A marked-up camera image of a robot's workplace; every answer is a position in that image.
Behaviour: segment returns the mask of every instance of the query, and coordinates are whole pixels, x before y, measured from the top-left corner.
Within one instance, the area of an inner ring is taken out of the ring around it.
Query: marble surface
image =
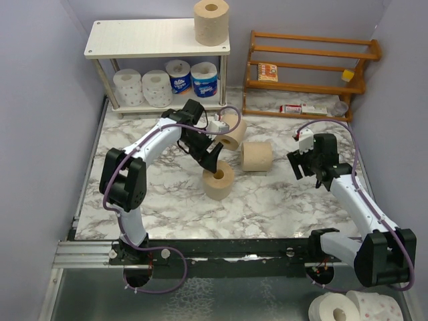
[[[240,90],[229,90],[229,104],[241,108]],[[254,91],[247,107],[278,110],[281,104],[306,102],[328,108],[337,96],[287,92]],[[78,223],[76,239],[116,239],[117,220],[102,208],[98,192],[102,165],[107,151],[124,148],[138,140],[157,122],[158,116],[134,115],[119,120],[108,112]],[[142,203],[142,220],[152,239],[215,239],[256,237],[307,237],[311,230],[335,227],[349,236],[358,231],[348,213],[323,187],[315,189],[314,177],[297,181],[286,157],[298,148],[294,131],[306,123],[302,119],[244,116],[248,128],[245,140],[269,141],[274,150],[274,165],[268,173],[245,173],[240,169],[239,149],[223,150],[219,159],[235,171],[231,194],[222,201],[208,198],[202,190],[202,168],[176,146],[148,169],[148,193]],[[334,133],[342,161],[352,163],[353,143],[347,131],[335,124],[320,122],[314,132]]]

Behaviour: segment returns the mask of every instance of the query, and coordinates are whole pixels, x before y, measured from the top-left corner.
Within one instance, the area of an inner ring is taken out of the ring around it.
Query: wall
[[[59,1],[8,1],[0,30],[0,318],[37,320],[103,90]]]
[[[193,6],[197,0],[68,0],[68,2],[89,33],[93,22],[98,19],[192,17]],[[227,0],[227,2],[230,6],[231,40],[228,84],[241,86],[252,29],[274,33],[368,39],[390,0]],[[325,47],[325,44],[319,45],[320,49]],[[168,59],[151,59],[143,62],[131,60],[120,63],[122,68],[135,68],[144,73],[151,69],[163,68],[166,61]],[[191,64],[197,62],[194,59],[188,61]],[[330,60],[320,60],[320,63],[334,65],[337,61],[331,63]],[[310,82],[314,77],[314,74],[311,74],[304,79],[296,78],[301,73],[290,69],[283,74],[292,75],[295,82],[308,80]],[[318,78],[318,84],[323,84],[323,81],[336,82],[338,79],[336,73],[315,74],[315,77]]]
[[[376,201],[418,237],[416,289],[428,316],[428,2],[393,0],[373,37],[384,56],[354,102],[352,127]]]

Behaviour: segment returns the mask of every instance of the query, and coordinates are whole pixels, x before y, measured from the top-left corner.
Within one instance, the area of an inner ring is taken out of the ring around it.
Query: yellow sponge
[[[342,80],[345,82],[350,82],[350,80],[354,77],[354,72],[351,72],[350,70],[344,70],[342,74]]]

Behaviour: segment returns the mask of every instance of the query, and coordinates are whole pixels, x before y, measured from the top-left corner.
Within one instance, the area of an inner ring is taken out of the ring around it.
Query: wooden shelf
[[[196,96],[193,90],[189,90],[186,94],[175,94],[173,98],[173,102],[166,107],[157,108],[150,106],[147,101],[145,101],[140,106],[120,106],[118,109],[113,109],[113,112],[117,112],[119,114],[130,114],[130,113],[148,113],[148,112],[164,112],[170,108],[178,110],[183,108],[188,99],[193,99],[202,104],[202,106],[206,110],[218,110],[224,106],[220,106],[219,104],[219,91],[217,89],[217,93],[212,97],[201,98]]]
[[[229,54],[229,38],[213,47],[197,42],[193,18],[95,21],[85,49],[87,59]]]
[[[258,45],[256,39],[258,37],[264,38],[277,38],[277,39],[290,39],[300,41],[319,41],[326,43],[343,43],[348,45],[359,45],[366,46],[366,52],[356,50],[355,52],[347,51],[330,51],[330,50],[318,50],[318,49],[307,49],[298,47],[277,47],[270,45]],[[264,51],[268,53],[280,53],[280,54],[296,54],[296,55],[309,55],[309,56],[322,56],[322,57],[334,57],[334,58],[350,58],[358,60],[355,68],[343,68],[337,66],[317,66],[308,64],[289,64],[286,62],[269,62],[252,60],[251,55],[255,51]],[[352,110],[349,108],[344,118],[341,117],[329,117],[329,116],[317,116],[317,115],[303,115],[303,114],[284,114],[279,112],[265,112],[260,110],[248,110],[245,105],[247,89],[260,89],[260,90],[287,90],[291,92],[310,92],[315,94],[332,94],[339,95],[342,101],[345,101],[350,106],[352,95],[363,94],[366,90],[366,84],[364,82],[364,70],[366,63],[369,61],[379,61],[382,57],[382,50],[377,40],[373,39],[370,41],[357,40],[357,39],[341,39],[341,38],[328,38],[328,37],[312,37],[308,35],[282,35],[276,33],[263,33],[252,31],[250,38],[250,45],[247,57],[247,67],[245,69],[245,82],[243,89],[243,114],[254,114],[263,116],[279,116],[279,117],[293,117],[293,118],[307,118],[307,119],[319,119],[319,118],[330,118],[335,120],[347,121],[352,120]],[[279,68],[295,68],[305,70],[323,70],[328,72],[343,72],[344,70],[352,70],[354,77],[345,87],[337,86],[318,86],[309,84],[289,84],[281,82],[260,82],[258,80],[251,79],[251,65],[258,65],[260,63],[277,65]]]

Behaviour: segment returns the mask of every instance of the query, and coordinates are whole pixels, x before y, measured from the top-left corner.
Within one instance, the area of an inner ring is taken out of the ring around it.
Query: toilet paper roll
[[[234,114],[224,114],[221,117],[221,121],[228,124],[229,128],[233,128],[238,121],[238,116]],[[241,141],[243,140],[246,130],[247,123],[241,117],[241,122],[239,123],[239,126],[233,132],[230,132],[226,135],[216,136],[215,141],[221,142],[221,144],[224,145],[224,149],[237,150],[239,144],[241,144]]]
[[[360,321],[355,304],[343,294],[326,293],[309,307],[310,321]]]
[[[267,172],[272,168],[274,154],[270,142],[243,142],[241,167],[244,172]]]
[[[219,45],[229,37],[229,6],[223,0],[202,0],[194,7],[195,38],[203,45]]]
[[[119,70],[113,76],[118,99],[126,106],[139,106],[144,102],[141,75],[133,69]]]
[[[183,60],[171,60],[165,65],[174,94],[184,94],[191,89],[190,65]]]
[[[142,92],[153,107],[162,108],[173,101],[169,75],[162,70],[152,70],[142,77]]]
[[[217,92],[217,68],[211,62],[192,66],[193,91],[198,97],[211,97]]]
[[[234,178],[235,173],[229,164],[219,160],[215,174],[206,169],[203,170],[203,190],[209,198],[220,201],[230,194]]]
[[[361,320],[404,320],[399,304],[390,296],[349,291],[346,293],[346,297],[354,302]]]

